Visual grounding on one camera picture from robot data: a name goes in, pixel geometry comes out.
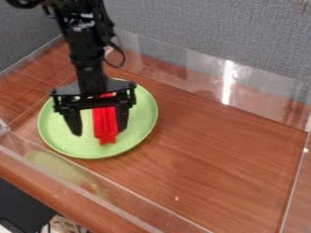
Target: gray fabric wall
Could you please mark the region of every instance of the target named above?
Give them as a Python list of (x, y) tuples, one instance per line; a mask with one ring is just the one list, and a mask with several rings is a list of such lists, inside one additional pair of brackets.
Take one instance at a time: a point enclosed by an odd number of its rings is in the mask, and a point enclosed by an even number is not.
[(23, 59), (60, 34), (55, 20), (40, 7), (16, 9), (0, 2), (0, 71)]
[[(104, 2), (118, 28), (311, 82), (311, 14), (291, 0)], [(159, 51), (154, 43), (140, 37), (143, 53), (186, 64), (182, 49)]]

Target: green plate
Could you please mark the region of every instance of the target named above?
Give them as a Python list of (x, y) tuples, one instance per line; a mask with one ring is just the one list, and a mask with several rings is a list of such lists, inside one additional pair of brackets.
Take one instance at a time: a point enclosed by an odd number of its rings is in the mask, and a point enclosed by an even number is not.
[(158, 105), (150, 92), (136, 88), (138, 105), (130, 110), (128, 128), (116, 138), (116, 144), (100, 146), (94, 137), (92, 112), (82, 111), (83, 136), (72, 135), (63, 116), (54, 112), (50, 99), (38, 119), (39, 133), (47, 144), (68, 157), (96, 159), (114, 157), (135, 148), (151, 133), (158, 120)]

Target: wooden table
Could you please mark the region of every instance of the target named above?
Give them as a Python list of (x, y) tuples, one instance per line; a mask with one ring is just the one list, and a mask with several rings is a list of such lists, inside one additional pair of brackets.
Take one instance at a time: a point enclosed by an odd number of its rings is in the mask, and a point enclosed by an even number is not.
[[(152, 58), (144, 59), (146, 65), (162, 66)], [(183, 73), (174, 65), (162, 67), (175, 74)], [(206, 94), (192, 94), (154, 80), (155, 74), (151, 79), (110, 67), (107, 72), (138, 82), (155, 96), (159, 106), (155, 131), (123, 156), (71, 160), (214, 232), (276, 232), (306, 132), (207, 99)], [(0, 117), (15, 133), (44, 147), (36, 128), (38, 113), (48, 90), (74, 79), (67, 46), (60, 43), (0, 80)], [(256, 96), (255, 90), (236, 88)], [(286, 101), (272, 95), (270, 99), (272, 103)], [(0, 177), (91, 231), (146, 231), (22, 160), (0, 153), (0, 161)], [(162, 219), (146, 213), (151, 222), (155, 218)], [(178, 226), (175, 229), (174, 232), (182, 232)]]

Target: red object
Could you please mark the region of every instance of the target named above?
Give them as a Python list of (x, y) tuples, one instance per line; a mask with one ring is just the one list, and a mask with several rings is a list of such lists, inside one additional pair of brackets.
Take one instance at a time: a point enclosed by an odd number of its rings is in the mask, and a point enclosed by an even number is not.
[(100, 145), (116, 142), (119, 134), (115, 106), (92, 109), (94, 136), (100, 140)]

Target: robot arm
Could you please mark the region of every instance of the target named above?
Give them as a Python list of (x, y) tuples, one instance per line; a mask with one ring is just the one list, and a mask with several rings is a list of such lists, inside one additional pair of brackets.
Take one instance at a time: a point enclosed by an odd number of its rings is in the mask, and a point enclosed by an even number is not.
[[(18, 8), (42, 5), (48, 16), (55, 17), (71, 48), (71, 61), (78, 82), (54, 89), (55, 111), (66, 120), (75, 135), (82, 136), (80, 110), (115, 106), (119, 132), (128, 126), (128, 110), (136, 104), (134, 82), (110, 78), (102, 68), (104, 46), (111, 46), (123, 56), (122, 49), (112, 42), (114, 22), (107, 15), (103, 0), (7, 0)], [(115, 93), (102, 98), (103, 94)]]

